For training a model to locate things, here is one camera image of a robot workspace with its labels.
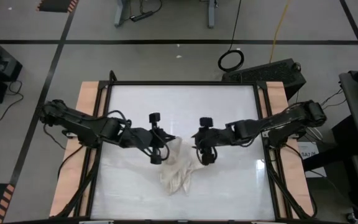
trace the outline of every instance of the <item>wooden board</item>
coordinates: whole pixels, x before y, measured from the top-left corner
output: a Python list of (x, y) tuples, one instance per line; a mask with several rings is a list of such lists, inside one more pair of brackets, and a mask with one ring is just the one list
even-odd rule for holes
[[(78, 95), (76, 110), (92, 115), (96, 94), (98, 92), (99, 82), (83, 82)], [(80, 147), (77, 139), (69, 139), (67, 141), (64, 158), (67, 158), (75, 150)], [(57, 182), (55, 196), (53, 198), (52, 207), (50, 209), (50, 216), (54, 216), (63, 210), (64, 206), (70, 201), (76, 192), (81, 177), (81, 171), (85, 157), (85, 147), (75, 154), (72, 158), (67, 160), (66, 164), (60, 171), (60, 176)]]
[[(284, 86), (282, 82), (268, 82), (267, 92), (273, 114), (277, 114), (288, 107), (288, 102), (285, 96)], [(289, 139), (287, 144), (299, 151), (298, 143), (295, 139)], [(292, 196), (303, 208), (303, 210), (308, 215), (312, 215), (313, 206), (310, 200), (309, 189), (308, 184), (306, 183), (302, 160), (298, 157), (297, 154), (295, 154), (291, 149), (287, 147), (282, 148), (281, 158), (287, 189), (291, 192)], [(280, 214), (282, 216), (282, 210), (285, 211), (284, 204), (279, 204), (279, 208)], [(297, 218), (297, 215), (294, 211), (292, 211), (292, 214), (293, 218)]]
[[(270, 105), (272, 108), (273, 114), (283, 111), (287, 106), (287, 98), (285, 96), (284, 86), (281, 82), (268, 82), (268, 95), (270, 100)], [(78, 96), (78, 102), (76, 110), (82, 111), (84, 113), (93, 114), (94, 105), (96, 101), (96, 94), (98, 90), (98, 82), (83, 82), (80, 90), (80, 95)], [(101, 108), (99, 110), (99, 115), (103, 111), (105, 94), (101, 97)], [(262, 114), (266, 116), (266, 108), (264, 104), (263, 93), (259, 92), (261, 103), (262, 103)], [(298, 150), (298, 144), (296, 140), (289, 140), (288, 145), (294, 147)], [(65, 152), (65, 157), (69, 156), (73, 151), (79, 148), (78, 141), (76, 139), (70, 139), (67, 143), (67, 150)], [(63, 169), (60, 173), (60, 178), (55, 191), (55, 196), (52, 203), (52, 208), (50, 211), (50, 216), (56, 215), (59, 213), (63, 207), (70, 201), (73, 194), (76, 192), (79, 182), (80, 175), (82, 171), (82, 166), (85, 157), (85, 149), (80, 151), (78, 154), (73, 156), (66, 164), (63, 166)], [(287, 188), (295, 198), (295, 200), (303, 207), (305, 212), (309, 215), (313, 214), (313, 207), (310, 200), (309, 190), (306, 183), (305, 173), (303, 171), (303, 166), (300, 158), (292, 152), (290, 149), (283, 148), (281, 152), (283, 170), (285, 173), (285, 180), (287, 183)], [(278, 196), (278, 206), (280, 210), (280, 216), (285, 218), (285, 207), (283, 203), (283, 197), (281, 191), (276, 188)], [(82, 206), (80, 215), (85, 215), (86, 205), (88, 203), (89, 188), (84, 193), (82, 199)]]

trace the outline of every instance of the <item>gray floor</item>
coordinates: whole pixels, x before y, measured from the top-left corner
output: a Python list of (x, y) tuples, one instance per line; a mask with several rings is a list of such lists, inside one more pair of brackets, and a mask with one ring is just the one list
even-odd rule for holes
[[(162, 0), (164, 5), (154, 16), (122, 27), (113, 24), (116, 3), (113, 0), (80, 0), (68, 40), (153, 40), (231, 38), (239, 0), (219, 1), (216, 25), (207, 28), (206, 3), (197, 0)], [(0, 40), (59, 40), (68, 14), (36, 12), (39, 1), (0, 0)], [(139, 13), (138, 1), (132, 1), (132, 13)], [(358, 26), (358, 0), (347, 0)], [(236, 39), (272, 40), (285, 0), (243, 0)], [(158, 1), (145, 2), (145, 11), (158, 7)], [(278, 34), (279, 40), (357, 40), (338, 0), (292, 1)], [(42, 86), (51, 66), (56, 45), (3, 45), (24, 66), (25, 98), (0, 122), (0, 182), (9, 182), (29, 128)], [(216, 62), (228, 45), (65, 45), (58, 61), (47, 100), (59, 98), (74, 107), (81, 82), (105, 80), (114, 70), (119, 80), (220, 80), (222, 71)], [(271, 45), (235, 45), (245, 55), (243, 68), (267, 63)], [(338, 75), (358, 69), (358, 45), (278, 45), (273, 61), (293, 58), (300, 62), (307, 84), (299, 101), (323, 101), (339, 89)], [(236, 58), (224, 61), (235, 64)], [(6, 97), (0, 114), (14, 100)], [(329, 103), (342, 101), (343, 95)], [(330, 129), (350, 114), (347, 105), (326, 110), (328, 122), (320, 128), (324, 140), (333, 142)], [(58, 128), (50, 129), (64, 143)], [(47, 218), (57, 183), (57, 169), (63, 151), (38, 125), (26, 157), (5, 222)], [(327, 167), (332, 179), (342, 172), (341, 164)], [(344, 222), (350, 207), (333, 194), (323, 180), (309, 180), (322, 220)]]

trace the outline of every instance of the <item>metal frame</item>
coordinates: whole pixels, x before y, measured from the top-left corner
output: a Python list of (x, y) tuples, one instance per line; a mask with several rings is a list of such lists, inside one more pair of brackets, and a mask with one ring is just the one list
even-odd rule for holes
[[(98, 93), (96, 95), (96, 101), (95, 101), (95, 106), (94, 106), (94, 116), (97, 116), (97, 113), (100, 109), (101, 106), (101, 95), (103, 90), (107, 87), (107, 92), (106, 92), (106, 99), (104, 102), (104, 108), (103, 108), (103, 114), (107, 114), (108, 113), (108, 106), (109, 106), (109, 102), (110, 102), (110, 97), (111, 97), (111, 90), (112, 90), (112, 86), (114, 85), (210, 85), (210, 86), (239, 86), (239, 85), (248, 85), (248, 86), (253, 86), (254, 88), (254, 95), (255, 95), (255, 103), (257, 106), (257, 112), (258, 112), (258, 117), (259, 119), (263, 118), (262, 115), (262, 105), (260, 103), (260, 98), (259, 98), (259, 88), (262, 89), (263, 93), (264, 93), (264, 100), (265, 100), (265, 105), (266, 105), (266, 110), (267, 110), (267, 115), (270, 116), (272, 115), (272, 109), (270, 107), (270, 100), (269, 100), (269, 94), (267, 92), (267, 86), (265, 84), (265, 82), (244, 82), (244, 83), (226, 83), (226, 82), (127, 82), (127, 81), (123, 81), (123, 82), (118, 82), (115, 81), (115, 76), (113, 74), (113, 76), (111, 75), (110, 77), (110, 81), (100, 81), (99, 85), (98, 85)], [(64, 224), (74, 224), (74, 223), (84, 223), (86, 221), (90, 221), (90, 214), (91, 214), (91, 210), (92, 210), (92, 205), (93, 205), (93, 198), (94, 198), (94, 191), (96, 188), (96, 181), (97, 181), (97, 176), (98, 176), (98, 167), (99, 167), (99, 163), (100, 163), (100, 157), (101, 157), (101, 149), (102, 149), (103, 145), (100, 145), (97, 150), (96, 150), (96, 155), (94, 158), (94, 166), (97, 166), (97, 170), (95, 173), (95, 176), (93, 177), (92, 181), (91, 181), (91, 187), (89, 190), (89, 198), (88, 198), (88, 203), (87, 203), (87, 208), (86, 208), (86, 215), (83, 217), (79, 217), (79, 211), (80, 210), (80, 206), (82, 203), (82, 199), (83, 197), (80, 198), (80, 200), (78, 201), (76, 207), (75, 207), (75, 212), (74, 212), (74, 217), (69, 217), (69, 218), (52, 218), (49, 220), (35, 220), (35, 221), (29, 221), (29, 222), (17, 222), (16, 224), (44, 224), (44, 223), (54, 223), (54, 224), (60, 224), (60, 223), (64, 223)], [(86, 173), (88, 171), (88, 166), (90, 163), (90, 153), (91, 150), (87, 149), (87, 153), (89, 153), (88, 156), (85, 157), (84, 160), (84, 166), (83, 166), (83, 173), (81, 174), (81, 182), (80, 184), (82, 184), (83, 182), (83, 178), (84, 176), (86, 176)], [(270, 158), (270, 152), (269, 152), (269, 148), (264, 144), (264, 154), (265, 154), (265, 158)], [(276, 161), (278, 161), (277, 165), (277, 172), (280, 175), (280, 178), (283, 180), (283, 182), (285, 183), (285, 177), (284, 177), (284, 173), (283, 173), (283, 167), (282, 167), (282, 162), (281, 162), (281, 157), (280, 154), (276, 154)], [(291, 208), (289, 206), (289, 203), (284, 199), (284, 203), (285, 203), (285, 209), (287, 212), (287, 217), (289, 218), (281, 218), (280, 217), (280, 211), (279, 211), (279, 207), (278, 207), (278, 200), (277, 200), (277, 192), (276, 192), (276, 188), (275, 188), (275, 182), (272, 180), (272, 178), (270, 176), (268, 176), (268, 181), (269, 181), (269, 186), (270, 186), (270, 192), (272, 194), (272, 202), (273, 202), (273, 210), (274, 210), (274, 214), (275, 214), (275, 222), (280, 222), (280, 223), (288, 223), (288, 224), (344, 224), (344, 223), (336, 223), (336, 222), (326, 222), (326, 221), (320, 221), (320, 220), (299, 220), (299, 219), (292, 219), (292, 214), (291, 214)], [(160, 221), (160, 220), (114, 220), (114, 221), (105, 221), (105, 222), (100, 222), (100, 224), (108, 224), (108, 223), (211, 223), (211, 221), (191, 221), (191, 220), (177, 220), (177, 221)], [(213, 221), (214, 224), (218, 224), (218, 223), (246, 223), (246, 224), (255, 224), (258, 222), (243, 222), (243, 221), (234, 221), (234, 220), (228, 220), (228, 221)]]
[[(263, 83), (259, 83), (262, 85), (258, 85), (257, 82), (242, 82), (242, 83), (233, 83), (233, 82), (171, 82), (171, 81), (157, 81), (157, 82), (143, 82), (143, 81), (100, 81), (99, 85), (98, 85), (98, 94), (96, 95), (96, 102), (95, 102), (95, 107), (94, 107), (94, 115), (96, 115), (97, 111), (99, 111), (99, 107), (100, 107), (100, 97), (101, 97), (101, 93), (102, 90), (107, 87), (107, 93), (106, 93), (106, 99), (105, 99), (105, 104), (104, 104), (104, 109), (103, 109), (103, 114), (108, 113), (108, 106), (109, 106), (109, 101), (110, 101), (110, 97), (111, 97), (111, 90), (112, 90), (112, 86), (114, 85), (207, 85), (207, 86), (239, 86), (239, 85), (246, 85), (246, 86), (252, 86), (254, 89), (254, 95), (255, 95), (255, 104), (257, 105), (257, 112), (258, 112), (258, 117), (259, 119), (263, 118), (262, 116), (262, 106), (260, 104), (260, 98), (259, 98), (259, 87), (261, 86), (265, 86), (263, 85)], [(267, 114), (268, 116), (270, 116), (272, 114), (271, 111), (271, 107), (270, 107), (270, 101), (269, 101), (269, 95), (267, 94), (267, 88), (262, 88), (262, 91), (264, 92), (264, 98), (265, 98), (265, 104), (266, 104), (266, 109), (267, 109)], [(99, 166), (100, 163), (100, 154), (101, 154), (101, 148), (102, 148), (103, 144), (100, 145), (100, 147), (96, 150), (96, 156), (95, 156), (95, 160), (94, 162), (97, 163), (97, 166)], [(264, 155), (265, 158), (270, 158), (270, 154), (269, 154), (269, 148), (264, 146)], [(281, 163), (281, 157), (279, 154), (276, 155), (277, 161), (280, 161), (277, 164), (278, 167), (278, 173), (279, 175), (282, 177), (282, 181), (285, 183), (285, 178), (283, 176), (283, 168), (282, 168), (282, 163)], [(88, 166), (89, 166), (89, 159), (90, 156), (86, 156), (85, 157), (85, 161), (84, 164), (86, 164), (86, 166), (83, 166), (83, 173), (81, 174), (82, 177), (84, 177), (86, 175), (86, 171), (88, 170)], [(91, 188), (89, 190), (89, 200), (88, 200), (88, 204), (87, 204), (87, 209), (86, 209), (86, 216), (90, 216), (91, 215), (91, 210), (92, 210), (92, 205), (93, 205), (93, 197), (94, 197), (94, 191), (96, 188), (96, 179), (97, 179), (98, 175), (96, 173), (95, 177), (93, 178), (92, 182), (91, 182)], [(277, 201), (277, 193), (275, 191), (275, 184), (274, 181), (268, 177), (268, 181), (269, 181), (269, 186), (270, 186), (270, 191), (272, 194), (272, 202), (273, 202), (273, 210), (274, 210), (274, 214), (275, 214), (275, 218), (279, 217), (280, 211), (278, 208), (278, 201)], [(285, 202), (285, 208), (286, 211), (290, 212), (290, 206), (289, 203), (284, 199)]]

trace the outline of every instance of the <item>desk leg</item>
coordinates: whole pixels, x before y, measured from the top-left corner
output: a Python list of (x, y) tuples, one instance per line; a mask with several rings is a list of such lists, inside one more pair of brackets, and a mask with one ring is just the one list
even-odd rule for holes
[(215, 26), (215, 0), (209, 0), (208, 3), (208, 28)]
[(122, 17), (122, 13), (124, 12), (124, 7), (126, 3), (127, 0), (117, 0), (116, 18), (114, 20), (115, 27), (119, 27), (121, 25), (121, 17)]
[(344, 161), (352, 155), (339, 147), (329, 149), (303, 160), (303, 169), (310, 171), (337, 161)]

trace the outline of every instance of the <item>floor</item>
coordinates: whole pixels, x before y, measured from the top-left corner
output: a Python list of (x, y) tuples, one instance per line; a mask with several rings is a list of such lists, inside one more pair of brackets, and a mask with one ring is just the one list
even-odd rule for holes
[[(106, 80), (110, 70), (119, 80), (220, 80), (217, 61), (229, 47), (239, 0), (219, 1), (214, 29), (207, 28), (205, 2), (162, 1), (161, 11), (152, 17), (115, 28), (113, 0), (79, 0), (71, 14), (37, 12), (36, 0), (0, 0), (0, 44), (24, 66), (19, 80), (25, 96), (0, 122), (0, 183), (16, 186), (5, 222), (49, 215), (63, 151), (42, 132), (34, 116), (39, 103), (59, 98), (74, 107), (81, 82)], [(285, 2), (242, 1), (234, 48), (245, 55), (243, 68), (269, 61)], [(144, 4), (148, 11), (159, 1)], [(138, 1), (131, 6), (137, 15)], [(358, 70), (358, 0), (292, 1), (277, 40), (273, 61), (293, 58), (307, 80), (298, 101), (321, 102), (338, 91), (340, 73)], [(224, 63), (228, 67), (237, 62), (229, 58)], [(14, 100), (6, 97), (0, 115)], [(344, 103), (326, 114), (329, 119), (320, 131), (326, 142), (333, 142), (330, 129), (349, 109)], [(66, 141), (58, 128), (50, 132)], [(330, 179), (337, 177), (340, 166), (327, 167)], [(322, 181), (308, 181), (318, 218), (344, 222), (350, 207), (341, 198), (328, 201), (332, 190)]]

